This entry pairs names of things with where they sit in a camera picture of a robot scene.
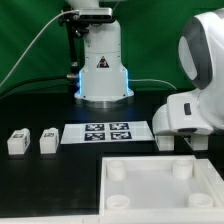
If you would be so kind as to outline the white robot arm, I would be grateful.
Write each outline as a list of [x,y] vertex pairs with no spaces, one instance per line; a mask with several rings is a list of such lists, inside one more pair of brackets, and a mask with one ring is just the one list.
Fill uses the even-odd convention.
[[[133,95],[121,63],[120,25],[100,0],[65,0],[72,22],[84,29],[85,64],[75,97],[92,105],[119,102]],[[178,45],[181,67],[193,91],[173,94],[155,113],[153,133],[208,135],[224,130],[224,8],[192,17]]]

